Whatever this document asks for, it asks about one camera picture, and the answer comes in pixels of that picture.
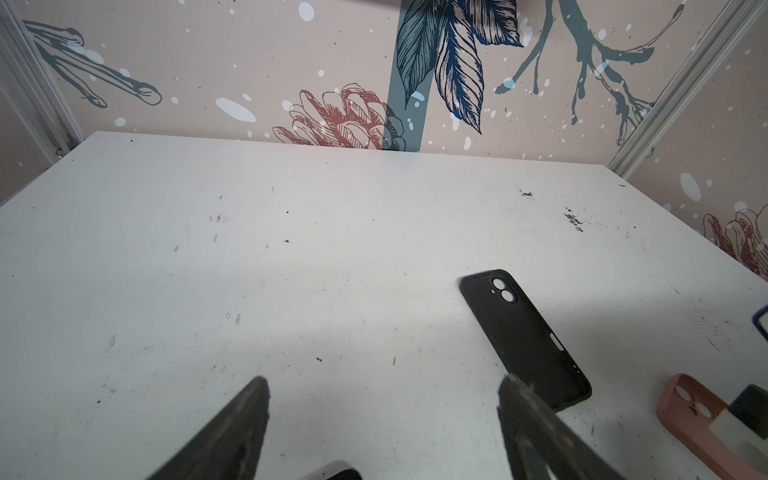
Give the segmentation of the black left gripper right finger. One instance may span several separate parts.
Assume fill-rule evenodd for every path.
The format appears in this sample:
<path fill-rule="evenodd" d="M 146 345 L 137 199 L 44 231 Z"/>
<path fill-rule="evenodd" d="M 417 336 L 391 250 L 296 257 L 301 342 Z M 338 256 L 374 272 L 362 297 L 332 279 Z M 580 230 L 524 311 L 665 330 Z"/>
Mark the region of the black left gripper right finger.
<path fill-rule="evenodd" d="M 514 479 L 620 479 L 513 374 L 500 384 L 497 413 Z"/>

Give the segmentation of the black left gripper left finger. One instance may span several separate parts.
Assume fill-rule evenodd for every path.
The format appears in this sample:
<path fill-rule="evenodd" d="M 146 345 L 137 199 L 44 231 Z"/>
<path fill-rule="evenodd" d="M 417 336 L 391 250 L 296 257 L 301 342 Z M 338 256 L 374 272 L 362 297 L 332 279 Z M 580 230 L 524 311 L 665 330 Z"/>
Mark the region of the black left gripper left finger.
<path fill-rule="evenodd" d="M 267 380 L 257 376 L 152 479 L 253 479 L 269 420 Z"/>

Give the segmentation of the black phone case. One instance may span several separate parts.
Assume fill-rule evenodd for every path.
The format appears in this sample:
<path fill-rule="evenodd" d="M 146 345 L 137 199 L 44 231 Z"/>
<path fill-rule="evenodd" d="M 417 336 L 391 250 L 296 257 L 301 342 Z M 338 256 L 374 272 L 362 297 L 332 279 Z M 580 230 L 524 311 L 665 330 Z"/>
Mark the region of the black phone case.
<path fill-rule="evenodd" d="M 511 274 L 465 276 L 459 289 L 507 371 L 552 410 L 592 396 L 589 380 Z"/>

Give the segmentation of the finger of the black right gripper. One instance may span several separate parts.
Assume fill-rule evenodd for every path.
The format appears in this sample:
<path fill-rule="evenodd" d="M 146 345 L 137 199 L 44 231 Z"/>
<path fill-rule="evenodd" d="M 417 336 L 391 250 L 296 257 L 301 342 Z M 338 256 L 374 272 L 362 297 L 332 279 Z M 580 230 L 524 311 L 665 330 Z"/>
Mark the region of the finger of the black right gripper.
<path fill-rule="evenodd" d="M 767 390 L 749 384 L 709 430 L 737 456 L 767 455 Z"/>

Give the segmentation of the black phone diagonal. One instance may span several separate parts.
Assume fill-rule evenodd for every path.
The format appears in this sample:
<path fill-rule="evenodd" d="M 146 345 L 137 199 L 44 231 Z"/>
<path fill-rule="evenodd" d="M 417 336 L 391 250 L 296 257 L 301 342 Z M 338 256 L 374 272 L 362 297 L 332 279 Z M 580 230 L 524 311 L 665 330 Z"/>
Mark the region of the black phone diagonal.
<path fill-rule="evenodd" d="M 752 317 L 752 323 L 760 335 L 768 341 L 767 331 L 768 306 L 759 309 Z"/>

